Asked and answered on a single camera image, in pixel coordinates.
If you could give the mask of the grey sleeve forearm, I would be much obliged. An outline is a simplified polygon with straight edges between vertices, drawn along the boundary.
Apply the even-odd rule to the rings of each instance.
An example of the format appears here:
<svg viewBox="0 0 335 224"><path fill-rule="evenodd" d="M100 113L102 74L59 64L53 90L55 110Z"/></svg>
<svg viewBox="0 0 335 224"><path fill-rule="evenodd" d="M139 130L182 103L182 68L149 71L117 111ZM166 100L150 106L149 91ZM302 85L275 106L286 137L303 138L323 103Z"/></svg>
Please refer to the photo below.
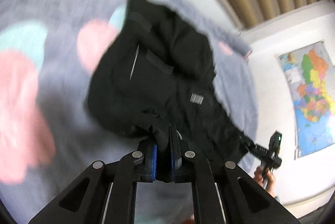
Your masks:
<svg viewBox="0 0 335 224"><path fill-rule="evenodd" d="M274 198L277 200L277 202L281 202L279 196L275 195Z"/></svg>

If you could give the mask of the person's right hand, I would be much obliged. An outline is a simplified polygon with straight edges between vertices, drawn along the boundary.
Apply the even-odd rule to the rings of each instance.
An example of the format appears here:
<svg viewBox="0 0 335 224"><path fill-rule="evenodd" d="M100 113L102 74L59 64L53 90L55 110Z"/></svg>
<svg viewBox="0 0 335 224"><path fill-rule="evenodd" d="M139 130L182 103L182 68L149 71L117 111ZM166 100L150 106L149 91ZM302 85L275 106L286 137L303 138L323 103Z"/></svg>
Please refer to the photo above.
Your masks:
<svg viewBox="0 0 335 224"><path fill-rule="evenodd" d="M263 170L261 166L258 166L254 172L253 180L275 197L275 176L269 169Z"/></svg>

